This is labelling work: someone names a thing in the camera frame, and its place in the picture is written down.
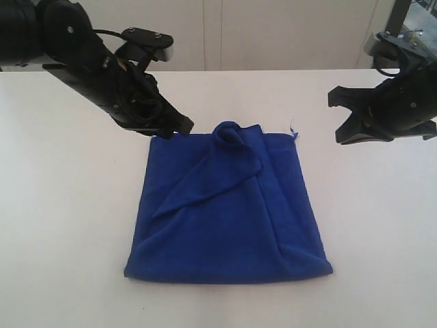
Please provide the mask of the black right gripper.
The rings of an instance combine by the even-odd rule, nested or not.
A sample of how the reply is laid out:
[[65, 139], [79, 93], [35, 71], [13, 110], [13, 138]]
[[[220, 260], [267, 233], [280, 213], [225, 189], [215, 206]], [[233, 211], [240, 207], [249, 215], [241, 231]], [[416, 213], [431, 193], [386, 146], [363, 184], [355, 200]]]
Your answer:
[[351, 114], [335, 131], [338, 144], [390, 142], [403, 136], [436, 136], [436, 65], [428, 64], [374, 88], [337, 86], [327, 95], [328, 107], [369, 114], [365, 123]]

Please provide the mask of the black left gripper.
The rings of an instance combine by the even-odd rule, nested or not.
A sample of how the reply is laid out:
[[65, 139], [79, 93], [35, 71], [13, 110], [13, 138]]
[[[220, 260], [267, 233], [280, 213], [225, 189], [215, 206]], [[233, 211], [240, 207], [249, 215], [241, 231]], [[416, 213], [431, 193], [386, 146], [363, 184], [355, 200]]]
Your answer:
[[163, 100], [155, 78], [140, 76], [132, 64], [123, 69], [114, 61], [97, 72], [63, 64], [45, 64], [45, 71], [105, 111], [127, 131], [171, 139], [189, 135], [194, 122]]

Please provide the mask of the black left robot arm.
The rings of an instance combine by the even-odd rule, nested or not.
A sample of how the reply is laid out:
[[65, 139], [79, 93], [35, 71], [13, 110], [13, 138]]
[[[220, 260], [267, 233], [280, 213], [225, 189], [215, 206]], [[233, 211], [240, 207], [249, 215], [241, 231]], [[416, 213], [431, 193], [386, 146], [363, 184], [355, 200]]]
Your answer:
[[146, 71], [171, 59], [173, 43], [170, 35], [138, 27], [95, 29], [80, 3], [1, 2], [2, 66], [40, 65], [118, 126], [145, 136], [169, 139], [194, 127]]

